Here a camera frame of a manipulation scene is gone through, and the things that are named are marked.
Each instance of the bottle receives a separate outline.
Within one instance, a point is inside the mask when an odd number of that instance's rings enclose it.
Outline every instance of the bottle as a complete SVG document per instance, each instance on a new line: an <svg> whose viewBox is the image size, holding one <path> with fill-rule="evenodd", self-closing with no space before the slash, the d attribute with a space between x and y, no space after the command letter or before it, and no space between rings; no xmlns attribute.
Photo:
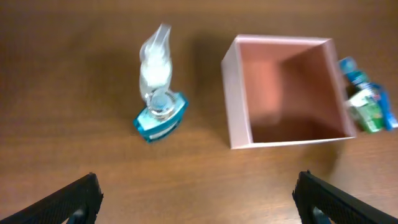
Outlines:
<svg viewBox="0 0 398 224"><path fill-rule="evenodd" d="M161 24L140 50L140 93L146 107L133 124L147 142L168 136L180 124L188 106L182 93L169 89L172 77L170 29L169 25Z"/></svg>

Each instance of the box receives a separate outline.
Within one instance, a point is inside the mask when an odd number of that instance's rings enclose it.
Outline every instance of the box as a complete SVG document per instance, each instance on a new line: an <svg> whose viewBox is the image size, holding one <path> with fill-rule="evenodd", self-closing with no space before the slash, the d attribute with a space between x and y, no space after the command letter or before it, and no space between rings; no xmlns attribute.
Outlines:
<svg viewBox="0 0 398 224"><path fill-rule="evenodd" d="M232 149L353 138L331 39L238 35L221 65Z"/></svg>

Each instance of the brown wooden surface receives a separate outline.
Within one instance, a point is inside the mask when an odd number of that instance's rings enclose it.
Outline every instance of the brown wooden surface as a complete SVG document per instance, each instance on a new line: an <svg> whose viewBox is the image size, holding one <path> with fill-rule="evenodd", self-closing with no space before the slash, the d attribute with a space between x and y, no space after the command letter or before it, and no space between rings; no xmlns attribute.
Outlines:
<svg viewBox="0 0 398 224"><path fill-rule="evenodd" d="M236 34L332 37L398 113L396 12L396 0L0 1L0 218L92 171L98 223L300 223L291 193L307 169L398 217L396 132L230 151L220 73ZM149 145L131 121L139 49L161 22L191 105Z"/></svg>

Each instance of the small bottle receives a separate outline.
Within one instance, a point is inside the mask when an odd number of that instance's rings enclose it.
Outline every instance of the small bottle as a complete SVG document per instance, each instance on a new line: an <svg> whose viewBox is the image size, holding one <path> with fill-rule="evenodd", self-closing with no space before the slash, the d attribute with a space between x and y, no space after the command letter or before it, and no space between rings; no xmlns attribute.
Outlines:
<svg viewBox="0 0 398 224"><path fill-rule="evenodd" d="M140 92L146 107L133 124L147 142L168 136L180 124L188 106L182 93L169 89L172 77L170 29L169 25L160 25L140 51Z"/></svg>

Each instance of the clear plastic bottle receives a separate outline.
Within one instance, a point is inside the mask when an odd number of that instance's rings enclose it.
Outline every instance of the clear plastic bottle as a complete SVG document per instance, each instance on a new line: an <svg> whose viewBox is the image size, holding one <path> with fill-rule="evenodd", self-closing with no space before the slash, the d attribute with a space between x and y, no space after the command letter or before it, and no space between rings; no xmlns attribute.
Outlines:
<svg viewBox="0 0 398 224"><path fill-rule="evenodd" d="M156 33L142 45L140 50L141 73L139 88L142 99L147 102L156 89L169 89L172 78L169 35L171 26L161 24Z"/></svg>

